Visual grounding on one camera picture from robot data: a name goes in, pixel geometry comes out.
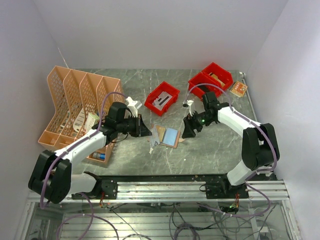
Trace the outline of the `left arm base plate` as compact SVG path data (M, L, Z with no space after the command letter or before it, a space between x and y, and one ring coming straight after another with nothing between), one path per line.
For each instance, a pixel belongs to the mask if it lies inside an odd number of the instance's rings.
M118 193L118 184L117 182L111 179L104 179L102 181L93 181L93 182L76 182L72 183L69 195L72 196L74 200L80 200L84 197L81 195L84 193L89 199L106 199L106 200L115 200Z

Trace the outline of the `aluminium rail frame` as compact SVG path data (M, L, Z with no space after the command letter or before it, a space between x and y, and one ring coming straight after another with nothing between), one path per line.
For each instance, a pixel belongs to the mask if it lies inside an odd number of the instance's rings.
M233 202L236 195L214 198L204 192L203 182L119 182L114 199L102 198L104 203L166 203L166 202ZM249 181L250 185L240 194L241 201L289 200L287 187L282 180Z

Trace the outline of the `white ruler card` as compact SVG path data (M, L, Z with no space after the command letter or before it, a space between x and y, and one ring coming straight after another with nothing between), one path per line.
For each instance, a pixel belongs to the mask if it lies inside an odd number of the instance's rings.
M82 125L84 124L85 121L85 112L84 109L82 108L79 112L79 114L77 115L77 117L75 118L74 122L73 122L73 130L78 133L82 127Z

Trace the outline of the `red bin rear pair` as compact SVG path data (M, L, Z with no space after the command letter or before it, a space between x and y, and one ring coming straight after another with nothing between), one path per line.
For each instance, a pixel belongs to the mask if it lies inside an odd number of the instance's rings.
M201 72L212 82L218 83L219 87L223 90L227 90L234 83L232 74L214 62L206 66ZM210 73L217 75L225 85L222 87L219 82L209 75Z

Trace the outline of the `brown leather card holder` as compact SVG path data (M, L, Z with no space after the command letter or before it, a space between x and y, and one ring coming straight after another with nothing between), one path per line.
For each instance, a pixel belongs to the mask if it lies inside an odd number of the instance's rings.
M176 130L170 127L164 127L158 124L153 124L151 126L151 129L153 126L156 126L156 129L157 129L157 133L160 140L159 145L176 149L179 143L182 143L185 141L185 139L182 138L180 130Z

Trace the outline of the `peach file organizer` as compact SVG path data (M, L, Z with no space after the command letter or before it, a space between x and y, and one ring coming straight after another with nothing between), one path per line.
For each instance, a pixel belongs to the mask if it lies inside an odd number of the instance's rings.
M118 78L55 66L47 76L47 83L55 113L38 143L50 151L83 137L89 113L102 112L106 116L112 103L125 101ZM75 132L73 123L81 109L85 119L79 132Z

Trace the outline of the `red bin with cards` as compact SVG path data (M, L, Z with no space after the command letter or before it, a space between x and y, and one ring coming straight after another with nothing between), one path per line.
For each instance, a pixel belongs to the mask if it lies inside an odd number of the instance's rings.
M163 81L146 98L144 106L161 117L178 100L180 90Z

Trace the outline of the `green white carton box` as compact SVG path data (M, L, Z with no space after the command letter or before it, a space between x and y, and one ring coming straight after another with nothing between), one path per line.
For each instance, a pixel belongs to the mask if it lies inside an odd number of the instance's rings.
M84 124L84 132L87 133L92 129L94 125L96 125L100 121L100 117L94 113L90 112L87 116L86 122Z

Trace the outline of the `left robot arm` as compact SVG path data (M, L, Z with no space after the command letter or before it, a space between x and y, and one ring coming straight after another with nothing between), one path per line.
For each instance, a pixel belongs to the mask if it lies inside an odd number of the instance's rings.
M114 143L119 134L134 138L149 137L152 132L143 123L142 116L125 117L128 107L113 102L104 122L96 124L83 137L56 151L44 150L37 158L28 181L28 188L40 195L41 204L48 200L58 204L67 195L99 199L114 192L107 190L103 179L93 173L74 174L73 167L95 151Z

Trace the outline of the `red bin front pair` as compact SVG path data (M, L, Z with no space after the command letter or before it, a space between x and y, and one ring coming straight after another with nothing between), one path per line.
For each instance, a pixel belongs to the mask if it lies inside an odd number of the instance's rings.
M222 88L222 85L218 80L202 72L198 73L188 81L188 90L193 88L191 93L197 96L200 100L202 100L202 96L208 92L214 92L216 97L219 97L222 92L214 86Z

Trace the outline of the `white credit card stack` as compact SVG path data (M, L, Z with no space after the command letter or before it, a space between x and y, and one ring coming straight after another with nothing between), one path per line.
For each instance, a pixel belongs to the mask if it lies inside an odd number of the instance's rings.
M158 109L162 110L164 106L172 99L172 95L170 95L168 92L163 91L152 103L152 105Z

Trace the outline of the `orange spiral notepad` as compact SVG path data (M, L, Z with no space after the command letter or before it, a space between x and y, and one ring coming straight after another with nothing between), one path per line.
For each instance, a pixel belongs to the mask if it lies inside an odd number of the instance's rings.
M231 89L229 90L230 93L233 95L242 98L245 93L247 92L248 86L240 81L236 81Z

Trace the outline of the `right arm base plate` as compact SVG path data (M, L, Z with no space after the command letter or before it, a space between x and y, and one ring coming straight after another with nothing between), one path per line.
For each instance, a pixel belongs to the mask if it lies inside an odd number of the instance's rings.
M206 182L199 187L205 193L207 199L247 199L249 197L247 187L244 184L232 186L228 182Z

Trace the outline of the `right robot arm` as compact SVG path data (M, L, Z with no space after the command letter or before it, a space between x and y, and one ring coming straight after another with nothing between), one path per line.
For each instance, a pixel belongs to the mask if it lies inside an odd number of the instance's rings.
M221 123L242 138L240 162L228 173L213 177L204 185L211 199L231 198L245 189L245 182L259 172L271 172L280 152L275 128L270 123L259 123L238 112L228 102L219 102L214 92L202 95L203 112L197 112L192 100L183 106L189 113L183 118L183 139L194 138L204 126Z

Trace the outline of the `magnetic stripe card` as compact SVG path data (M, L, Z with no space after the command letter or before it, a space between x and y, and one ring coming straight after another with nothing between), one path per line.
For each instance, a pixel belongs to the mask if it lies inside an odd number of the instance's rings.
M152 135L150 136L149 142L150 142L150 146L153 148L160 144L160 139L159 139L158 131L155 125L152 127L150 131Z

